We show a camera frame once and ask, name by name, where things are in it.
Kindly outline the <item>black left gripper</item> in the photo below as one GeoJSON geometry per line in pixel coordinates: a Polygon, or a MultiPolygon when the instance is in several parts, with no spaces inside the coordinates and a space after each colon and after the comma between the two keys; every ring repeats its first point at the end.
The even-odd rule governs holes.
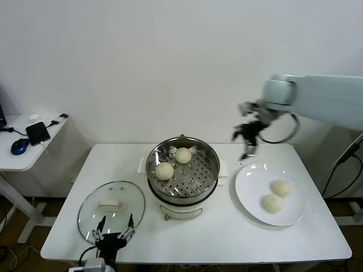
{"type": "Polygon", "coordinates": [[[106,216],[103,216],[96,230],[92,231],[92,235],[95,245],[99,250],[99,257],[104,259],[106,265],[115,265],[118,251],[126,247],[126,240],[130,240],[135,233],[133,214],[130,215],[128,227],[123,233],[107,233],[102,235],[105,221],[106,216]]]}

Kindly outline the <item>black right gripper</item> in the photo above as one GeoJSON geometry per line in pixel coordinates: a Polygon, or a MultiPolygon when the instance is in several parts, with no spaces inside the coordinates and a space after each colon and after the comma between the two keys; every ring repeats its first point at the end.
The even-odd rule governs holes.
{"type": "Polygon", "coordinates": [[[265,129],[265,124],[260,121],[253,121],[247,124],[240,124],[234,127],[232,140],[235,141],[240,135],[245,141],[244,150],[240,161],[253,158],[257,149],[257,137],[265,129]]]}

